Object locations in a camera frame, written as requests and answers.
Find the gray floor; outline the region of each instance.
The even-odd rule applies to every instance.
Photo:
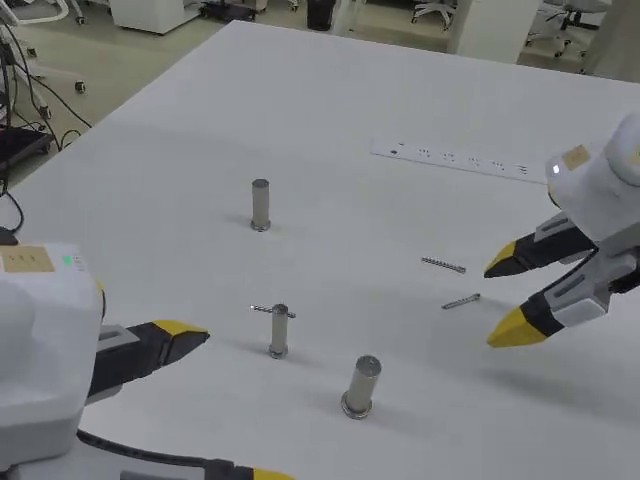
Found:
[[[91,123],[99,122],[223,26],[196,19],[165,36],[157,36],[115,27],[104,6],[83,8],[88,18],[86,25],[79,26],[72,17],[67,17],[55,23],[23,27],[17,33],[21,40],[37,48],[42,64],[77,72],[77,77],[85,81],[87,93],[79,95],[74,90],[75,77],[46,79],[47,84]],[[412,24],[410,18],[409,9],[367,4],[351,35],[375,42],[445,51],[447,32],[442,31],[437,15],[421,17],[416,24]],[[297,12],[291,12],[286,0],[269,0],[267,11],[259,15],[257,21],[306,29],[306,9],[302,5]],[[519,63],[575,72],[578,61],[578,52],[574,50],[561,59],[554,59],[550,45],[540,42],[526,48]],[[22,90],[19,112],[29,120],[37,120],[37,114],[26,100],[26,88]],[[51,124],[58,134],[69,128],[84,130],[50,95],[45,97],[50,100]],[[47,157],[42,157],[25,163],[17,169],[14,181],[24,178],[46,160]]]

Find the metal screw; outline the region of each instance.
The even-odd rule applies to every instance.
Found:
[[[290,318],[296,318],[296,314],[289,312],[289,307],[283,303],[278,303],[273,308],[259,307],[251,305],[251,310],[271,314],[271,343],[269,344],[269,355],[272,358],[282,358],[289,352],[287,346],[287,328]]]
[[[251,228],[257,232],[264,232],[271,227],[269,220],[269,181],[259,178],[251,183],[253,195],[253,217]]]
[[[474,293],[470,297],[461,298],[460,300],[456,300],[455,302],[447,303],[446,305],[442,306],[442,309],[443,310],[451,310],[452,308],[459,307],[460,305],[465,305],[465,304],[471,303],[471,302],[477,302],[478,300],[480,300],[480,294],[479,293]]]
[[[437,258],[422,257],[422,261],[430,265],[435,265],[436,267],[448,268],[449,270],[453,270],[454,272],[458,272],[461,274],[467,273],[466,268],[461,267],[460,265],[454,265],[452,263],[443,262],[442,260],[438,260]]]
[[[251,305],[251,310],[256,311],[256,312],[263,312],[263,313],[273,313],[273,308],[268,308],[268,307],[261,307],[260,305]],[[287,312],[287,317],[289,318],[296,318],[296,314],[293,312]]]
[[[373,407],[373,389],[381,371],[382,364],[373,355],[364,355],[358,359],[349,390],[344,392],[340,400],[342,411],[349,418],[362,420],[369,415]]]

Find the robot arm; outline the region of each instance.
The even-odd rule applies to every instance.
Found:
[[[177,362],[209,338],[173,320],[102,325],[101,290],[72,245],[0,247],[0,479],[291,480],[78,430],[86,404]]]
[[[511,311],[489,336],[493,347],[542,342],[605,315],[613,293],[640,285],[640,115],[625,118],[603,148],[576,147],[546,171],[562,213],[504,247],[485,278],[586,258]]]

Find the metal peg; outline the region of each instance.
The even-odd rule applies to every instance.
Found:
[[[344,392],[340,402],[342,411],[356,420],[366,418],[371,412],[373,389],[376,386],[382,364],[373,355],[364,355],[356,362],[349,390]]]
[[[269,344],[269,355],[273,358],[282,358],[289,352],[287,346],[287,328],[290,318],[296,318],[296,314],[289,312],[289,307],[283,303],[278,303],[272,308],[251,305],[251,310],[271,314],[271,343]]]
[[[259,178],[251,183],[253,195],[253,217],[251,228],[257,232],[264,232],[271,227],[269,220],[269,181]]]

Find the power strip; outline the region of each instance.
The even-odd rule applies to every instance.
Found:
[[[464,170],[481,175],[513,178],[522,182],[538,183],[541,185],[547,184],[542,166],[530,167],[521,163],[510,164],[496,160],[487,160],[473,155],[455,153],[449,150],[433,149],[402,142],[374,141],[371,146],[371,153],[382,157],[399,158],[410,162]]]

